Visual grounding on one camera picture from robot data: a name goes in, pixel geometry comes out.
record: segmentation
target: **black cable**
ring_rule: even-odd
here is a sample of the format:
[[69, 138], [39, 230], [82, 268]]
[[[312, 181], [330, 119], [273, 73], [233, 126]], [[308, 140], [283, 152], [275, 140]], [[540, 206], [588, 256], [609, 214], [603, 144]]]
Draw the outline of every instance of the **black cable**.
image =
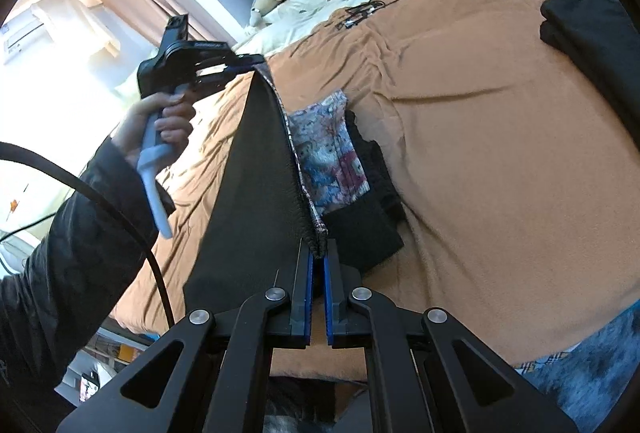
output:
[[49, 175], [52, 178], [55, 178], [58, 182], [76, 190], [78, 193], [91, 200], [98, 207], [107, 212], [111, 218], [120, 223], [124, 230], [129, 233], [129, 236], [139, 244], [143, 251], [145, 251], [146, 260], [149, 262], [151, 272], [156, 280], [156, 286], [158, 287], [158, 293], [160, 294], [160, 299], [162, 301], [162, 308], [164, 308], [164, 313], [166, 315], [166, 322], [169, 325], [169, 328], [174, 326], [174, 313], [171, 310], [169, 295], [166, 291], [164, 279], [162, 279], [162, 271], [158, 265], [158, 260], [156, 260], [156, 256], [154, 256], [151, 248], [146, 244], [145, 238], [143, 238], [135, 226], [127, 220], [127, 217], [124, 214], [113, 207], [113, 205], [104, 196], [98, 193], [98, 191], [92, 188], [89, 184], [33, 151], [21, 148], [15, 144], [0, 142], [0, 159], [29, 166]]
[[370, 0], [366, 3], [361, 3], [355, 7], [349, 7], [344, 11], [348, 16], [342, 21], [338, 21], [335, 27], [340, 30], [341, 28], [351, 28], [358, 25], [360, 22], [371, 16], [376, 10], [382, 10], [400, 0], [393, 0], [390, 3], [385, 3], [382, 0]]
[[[0, 238], [0, 243], [2, 243], [5, 239], [9, 239], [12, 236], [17, 235], [18, 233], [21, 233], [22, 231], [26, 231], [27, 229], [30, 229], [34, 225], [38, 225], [39, 223], [42, 223], [45, 220], [49, 220], [50, 218], [54, 217], [55, 215], [56, 215], [55, 212], [52, 212], [51, 214], [48, 214], [47, 216], [43, 216], [41, 219], [36, 220], [35, 222], [31, 222], [29, 225], [25, 225], [24, 227], [21, 227], [20, 229], [16, 229], [15, 231], [11, 231], [10, 233], [6, 233], [4, 236], [2, 236], [2, 238]], [[2, 268], [4, 270], [6, 270], [9, 274], [11, 274], [12, 269], [9, 269], [7, 264], [4, 262], [4, 259], [2, 259], [2, 256], [0, 256], [0, 265], [2, 265]]]

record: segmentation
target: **orange blanket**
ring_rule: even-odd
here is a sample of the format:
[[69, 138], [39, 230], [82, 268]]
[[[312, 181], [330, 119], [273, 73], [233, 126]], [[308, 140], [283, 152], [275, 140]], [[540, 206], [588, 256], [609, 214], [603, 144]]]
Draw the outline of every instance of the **orange blanket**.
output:
[[[511, 363], [575, 344], [640, 297], [640, 155], [590, 82], [540, 41], [542, 1], [401, 0], [340, 31], [337, 12], [270, 59], [287, 109], [342, 88], [383, 149], [405, 247], [366, 285], [412, 310], [448, 309]], [[201, 103], [165, 179], [175, 238], [156, 253], [177, 318], [248, 85]], [[165, 329], [147, 266], [114, 316]], [[277, 351], [273, 373], [364, 378], [362, 352], [332, 352], [319, 305], [314, 319], [314, 344]]]

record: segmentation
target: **air conditioner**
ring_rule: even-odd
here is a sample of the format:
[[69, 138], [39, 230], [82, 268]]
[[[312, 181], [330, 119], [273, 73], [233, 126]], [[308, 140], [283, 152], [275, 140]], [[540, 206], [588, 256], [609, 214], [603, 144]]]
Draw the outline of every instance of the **air conditioner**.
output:
[[0, 42], [2, 43], [2, 63], [7, 64], [16, 57], [26, 45], [39, 37], [38, 30], [43, 26], [31, 9], [19, 13], [0, 27]]

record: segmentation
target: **black jacket sleeve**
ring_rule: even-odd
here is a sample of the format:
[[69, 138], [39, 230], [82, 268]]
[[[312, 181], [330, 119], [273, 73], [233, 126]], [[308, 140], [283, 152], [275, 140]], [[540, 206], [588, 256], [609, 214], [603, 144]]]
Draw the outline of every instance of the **black jacket sleeve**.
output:
[[[153, 244], [158, 236], [135, 170], [107, 139], [81, 176]], [[106, 212], [74, 193], [24, 273], [0, 281], [0, 378], [57, 386], [145, 260]]]

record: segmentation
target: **blue patterned fabric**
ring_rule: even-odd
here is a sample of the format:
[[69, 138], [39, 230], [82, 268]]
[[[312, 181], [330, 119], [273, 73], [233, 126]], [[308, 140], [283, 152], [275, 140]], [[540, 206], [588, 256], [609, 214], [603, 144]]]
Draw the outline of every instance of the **blue patterned fabric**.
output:
[[609, 414], [640, 363], [640, 302], [552, 365], [523, 375], [592, 433]]
[[347, 98], [338, 90], [326, 99], [289, 115], [289, 126], [302, 176], [321, 216], [353, 204], [369, 191], [344, 111]]

